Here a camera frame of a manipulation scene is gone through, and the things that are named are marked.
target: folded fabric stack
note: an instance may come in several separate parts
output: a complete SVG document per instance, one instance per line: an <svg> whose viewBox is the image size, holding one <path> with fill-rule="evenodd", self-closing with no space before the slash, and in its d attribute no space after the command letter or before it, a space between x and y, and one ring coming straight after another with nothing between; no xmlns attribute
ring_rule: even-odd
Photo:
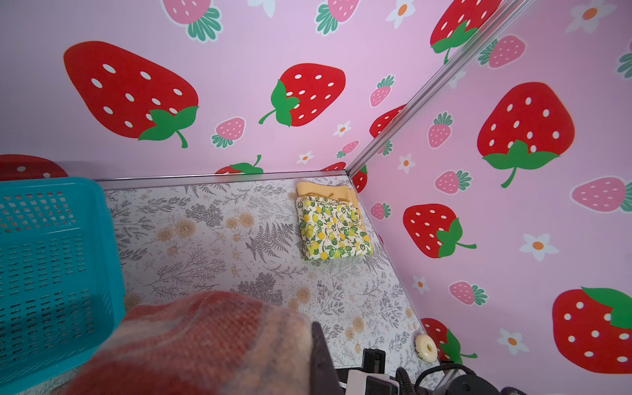
<svg viewBox="0 0 632 395"><path fill-rule="evenodd" d="M307 260L373 253L373 244L352 189L299 183L296 191L296 211Z"/></svg>

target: silver metal strip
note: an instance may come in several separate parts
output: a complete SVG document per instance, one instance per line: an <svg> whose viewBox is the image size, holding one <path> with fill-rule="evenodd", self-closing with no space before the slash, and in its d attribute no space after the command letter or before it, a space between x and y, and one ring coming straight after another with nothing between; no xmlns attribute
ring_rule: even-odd
<svg viewBox="0 0 632 395"><path fill-rule="evenodd" d="M346 176L344 170L298 171L294 173L264 174L201 174L195 176L165 176L149 178L96 179L104 190L156 188L159 186L199 185L218 183L239 183L243 181L263 181L269 179L310 178Z"/></svg>
<svg viewBox="0 0 632 395"><path fill-rule="evenodd" d="M485 24L463 44L461 49L444 65L413 97L393 122L375 138L360 155L347 167L347 174L356 174L368 160L386 144L397 132L413 119L415 114L430 102L459 71L473 61L489 42L515 21L537 0L504 1Z"/></svg>

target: floral table surface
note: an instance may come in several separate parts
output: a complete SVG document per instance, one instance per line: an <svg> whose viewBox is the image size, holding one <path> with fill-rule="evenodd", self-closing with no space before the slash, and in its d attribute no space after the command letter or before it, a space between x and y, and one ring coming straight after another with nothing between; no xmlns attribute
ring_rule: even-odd
<svg viewBox="0 0 632 395"><path fill-rule="evenodd" d="M240 292L320 322L336 367L359 366L364 348L378 348L387 373L404 367L414 379L430 367L415 353L419 320L371 224L373 255L304 261L294 203L301 181L350 185L337 176L107 191L126 308ZM23 394L48 394L72 375ZM422 384L434 388L440 378Z"/></svg>

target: strawberry wallpaper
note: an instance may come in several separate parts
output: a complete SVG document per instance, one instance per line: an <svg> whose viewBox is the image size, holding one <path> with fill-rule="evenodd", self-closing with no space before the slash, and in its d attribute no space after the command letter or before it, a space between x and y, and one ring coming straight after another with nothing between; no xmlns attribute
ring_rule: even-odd
<svg viewBox="0 0 632 395"><path fill-rule="evenodd" d="M17 2L0 154L97 179L342 169L499 3Z"/></svg>
<svg viewBox="0 0 632 395"><path fill-rule="evenodd" d="M353 175L440 359L498 388L629 393L631 18L535 3Z"/></svg>

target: lemon print fabric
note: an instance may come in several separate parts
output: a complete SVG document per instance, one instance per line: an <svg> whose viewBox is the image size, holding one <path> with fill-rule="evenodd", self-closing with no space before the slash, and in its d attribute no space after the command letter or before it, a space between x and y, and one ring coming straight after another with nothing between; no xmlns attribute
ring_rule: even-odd
<svg viewBox="0 0 632 395"><path fill-rule="evenodd" d="M296 211L307 260L358 257L373 253L371 238L360 224L360 213L347 202L324 197L296 199Z"/></svg>

